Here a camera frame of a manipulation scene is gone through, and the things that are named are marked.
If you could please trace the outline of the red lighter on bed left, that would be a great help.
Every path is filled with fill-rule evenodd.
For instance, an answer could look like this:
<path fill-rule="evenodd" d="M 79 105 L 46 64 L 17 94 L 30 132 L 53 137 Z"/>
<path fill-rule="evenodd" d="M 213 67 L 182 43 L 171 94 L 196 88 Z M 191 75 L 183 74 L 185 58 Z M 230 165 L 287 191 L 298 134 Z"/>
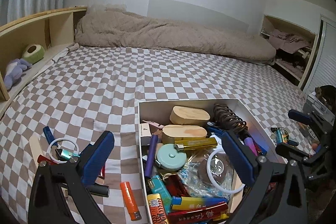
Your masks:
<path fill-rule="evenodd" d="M 55 165 L 56 164 L 56 162 L 52 161 L 51 159 L 48 159 L 43 155 L 39 155 L 38 158 L 37 158 L 37 162 L 40 164 L 43 161 L 49 163 L 50 165 Z"/>

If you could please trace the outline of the cyan lighter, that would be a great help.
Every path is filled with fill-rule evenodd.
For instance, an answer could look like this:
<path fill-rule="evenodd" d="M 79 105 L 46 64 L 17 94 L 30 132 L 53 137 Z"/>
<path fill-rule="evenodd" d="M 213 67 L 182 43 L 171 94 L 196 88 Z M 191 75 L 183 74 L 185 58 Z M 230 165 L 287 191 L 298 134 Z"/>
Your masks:
<path fill-rule="evenodd" d="M 272 133 L 275 134 L 276 143 L 287 143 L 286 131 L 282 127 L 272 127 Z"/>

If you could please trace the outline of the purple lighter in box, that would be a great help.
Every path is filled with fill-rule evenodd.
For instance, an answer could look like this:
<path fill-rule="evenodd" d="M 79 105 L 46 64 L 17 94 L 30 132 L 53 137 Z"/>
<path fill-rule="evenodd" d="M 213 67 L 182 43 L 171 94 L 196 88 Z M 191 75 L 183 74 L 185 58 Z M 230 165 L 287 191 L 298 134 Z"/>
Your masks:
<path fill-rule="evenodd" d="M 146 166 L 144 169 L 144 176 L 147 178 L 150 178 L 152 176 L 157 143 L 158 143 L 158 135 L 152 135 L 150 139 L 149 151 L 147 154 Z"/>

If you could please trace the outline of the purple plush toy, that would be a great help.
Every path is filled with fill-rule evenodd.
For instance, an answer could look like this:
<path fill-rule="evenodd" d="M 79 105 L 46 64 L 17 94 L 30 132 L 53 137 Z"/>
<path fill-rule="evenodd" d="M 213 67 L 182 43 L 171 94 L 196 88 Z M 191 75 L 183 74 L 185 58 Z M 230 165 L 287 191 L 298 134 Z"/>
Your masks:
<path fill-rule="evenodd" d="M 32 67 L 32 64 L 25 59 L 14 59 L 9 62 L 6 67 L 6 74 L 4 77 L 4 84 L 6 90 L 10 90 L 22 77 L 22 74 Z"/>

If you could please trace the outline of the upper wooden oval block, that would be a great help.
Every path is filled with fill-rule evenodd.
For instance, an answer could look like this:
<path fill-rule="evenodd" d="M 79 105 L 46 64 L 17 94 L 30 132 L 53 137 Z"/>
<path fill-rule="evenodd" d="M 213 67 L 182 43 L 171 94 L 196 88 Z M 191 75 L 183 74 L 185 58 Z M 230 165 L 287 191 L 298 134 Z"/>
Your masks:
<path fill-rule="evenodd" d="M 210 120 L 210 115 L 203 109 L 174 106 L 171 110 L 170 121 L 177 125 L 204 126 Z"/>

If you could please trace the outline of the teal lighter on bed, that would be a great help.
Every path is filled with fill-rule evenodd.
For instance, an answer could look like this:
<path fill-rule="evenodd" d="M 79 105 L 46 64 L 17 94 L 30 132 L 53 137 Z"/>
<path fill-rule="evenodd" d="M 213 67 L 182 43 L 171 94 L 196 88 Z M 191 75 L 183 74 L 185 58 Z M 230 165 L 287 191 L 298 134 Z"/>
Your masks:
<path fill-rule="evenodd" d="M 79 157 L 78 154 L 67 151 L 66 149 L 57 148 L 55 152 L 56 152 L 57 159 L 60 161 L 67 161 L 74 156 Z"/>

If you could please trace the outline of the closet with clothes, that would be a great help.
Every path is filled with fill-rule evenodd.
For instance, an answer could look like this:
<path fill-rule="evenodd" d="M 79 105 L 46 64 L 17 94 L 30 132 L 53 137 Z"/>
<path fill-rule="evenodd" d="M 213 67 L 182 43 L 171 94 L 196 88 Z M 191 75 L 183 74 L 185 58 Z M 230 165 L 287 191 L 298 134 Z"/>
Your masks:
<path fill-rule="evenodd" d="M 260 36 L 275 49 L 274 68 L 303 90 L 319 48 L 318 34 L 270 15 L 264 15 Z"/>

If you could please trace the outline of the yellow blue lighter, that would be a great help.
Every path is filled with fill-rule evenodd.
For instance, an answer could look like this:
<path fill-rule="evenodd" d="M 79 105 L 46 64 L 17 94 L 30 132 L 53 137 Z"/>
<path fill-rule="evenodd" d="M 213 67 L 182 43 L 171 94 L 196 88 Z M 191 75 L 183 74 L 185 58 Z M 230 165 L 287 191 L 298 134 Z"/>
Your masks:
<path fill-rule="evenodd" d="M 171 209 L 172 210 L 191 210 L 200 207 L 207 207 L 216 205 L 218 203 L 225 202 L 226 198 L 217 197 L 172 197 Z"/>

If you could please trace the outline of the wooden flat stick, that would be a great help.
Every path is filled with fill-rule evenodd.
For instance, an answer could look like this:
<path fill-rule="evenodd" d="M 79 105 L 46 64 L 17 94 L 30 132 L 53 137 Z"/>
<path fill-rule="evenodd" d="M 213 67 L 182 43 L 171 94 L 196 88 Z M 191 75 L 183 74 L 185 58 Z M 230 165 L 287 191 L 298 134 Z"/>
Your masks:
<path fill-rule="evenodd" d="M 41 148 L 41 143 L 39 138 L 37 137 L 37 135 L 32 135 L 29 139 L 29 145 L 30 145 L 30 149 L 31 149 L 31 153 L 33 156 L 33 160 L 35 163 L 35 166 L 38 167 L 39 163 L 38 163 L 38 157 L 40 155 L 44 156 L 44 152 Z"/>

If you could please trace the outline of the black cylinder lighter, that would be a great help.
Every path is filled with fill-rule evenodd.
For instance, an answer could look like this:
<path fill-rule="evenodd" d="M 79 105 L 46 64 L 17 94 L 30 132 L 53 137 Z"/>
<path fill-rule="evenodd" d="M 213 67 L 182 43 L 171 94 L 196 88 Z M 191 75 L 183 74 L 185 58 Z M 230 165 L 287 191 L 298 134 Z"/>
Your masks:
<path fill-rule="evenodd" d="M 94 196 L 109 197 L 109 187 L 106 185 L 93 184 L 87 186 L 87 189 Z"/>

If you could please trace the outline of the brown spiral hair clip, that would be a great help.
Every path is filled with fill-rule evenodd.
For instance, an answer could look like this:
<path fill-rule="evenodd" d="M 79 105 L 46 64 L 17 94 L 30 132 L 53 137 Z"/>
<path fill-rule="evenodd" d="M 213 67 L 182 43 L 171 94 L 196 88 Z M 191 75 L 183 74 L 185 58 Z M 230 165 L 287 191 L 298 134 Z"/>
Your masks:
<path fill-rule="evenodd" d="M 240 138 L 248 135 L 246 121 L 237 116 L 227 105 L 215 104 L 213 108 L 214 117 L 223 130 L 232 131 Z"/>

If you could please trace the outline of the beige quilted duvet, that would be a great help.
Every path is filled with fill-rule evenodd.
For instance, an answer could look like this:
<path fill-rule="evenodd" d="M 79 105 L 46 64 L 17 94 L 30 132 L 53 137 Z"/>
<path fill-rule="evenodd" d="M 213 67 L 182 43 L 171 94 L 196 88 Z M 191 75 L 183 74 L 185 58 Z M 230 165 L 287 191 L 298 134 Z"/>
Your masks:
<path fill-rule="evenodd" d="M 87 47 L 172 49 L 271 65 L 276 50 L 258 35 L 128 12 L 121 5 L 93 5 L 78 21 L 75 42 Z"/>

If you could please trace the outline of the wooden headboard shelf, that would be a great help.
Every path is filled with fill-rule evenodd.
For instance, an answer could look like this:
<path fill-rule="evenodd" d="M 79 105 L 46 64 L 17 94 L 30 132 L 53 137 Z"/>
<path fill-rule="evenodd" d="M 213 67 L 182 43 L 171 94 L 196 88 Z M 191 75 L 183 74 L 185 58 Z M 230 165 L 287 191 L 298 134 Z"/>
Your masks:
<path fill-rule="evenodd" d="M 44 11 L 1 26 L 1 115 L 54 56 L 74 43 L 77 22 L 86 10 L 86 7 L 70 7 Z M 3 82 L 6 67 L 11 60 L 20 58 L 30 44 L 41 45 L 45 55 L 8 91 Z"/>

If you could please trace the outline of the red lighter with gold text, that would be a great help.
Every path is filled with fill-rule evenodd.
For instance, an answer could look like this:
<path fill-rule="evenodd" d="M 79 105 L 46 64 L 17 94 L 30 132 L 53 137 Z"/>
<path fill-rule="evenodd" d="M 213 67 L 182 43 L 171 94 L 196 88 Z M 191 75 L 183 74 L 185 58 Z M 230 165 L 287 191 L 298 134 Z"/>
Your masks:
<path fill-rule="evenodd" d="M 226 213 L 228 205 L 220 202 L 216 205 L 200 207 L 187 211 L 175 211 L 169 213 L 167 218 L 169 223 L 198 223 L 220 217 Z"/>

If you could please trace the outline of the wooden oval block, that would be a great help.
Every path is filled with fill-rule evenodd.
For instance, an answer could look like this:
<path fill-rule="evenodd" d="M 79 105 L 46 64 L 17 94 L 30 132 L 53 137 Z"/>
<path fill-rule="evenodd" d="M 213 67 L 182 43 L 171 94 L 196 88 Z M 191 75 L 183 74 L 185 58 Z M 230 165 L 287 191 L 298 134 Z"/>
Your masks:
<path fill-rule="evenodd" d="M 170 124 L 162 129 L 162 143 L 173 144 L 176 140 L 202 139 L 207 131 L 201 126 Z"/>
<path fill-rule="evenodd" d="M 174 106 L 171 110 L 170 121 L 177 125 L 204 126 L 210 120 L 210 115 L 203 109 Z"/>

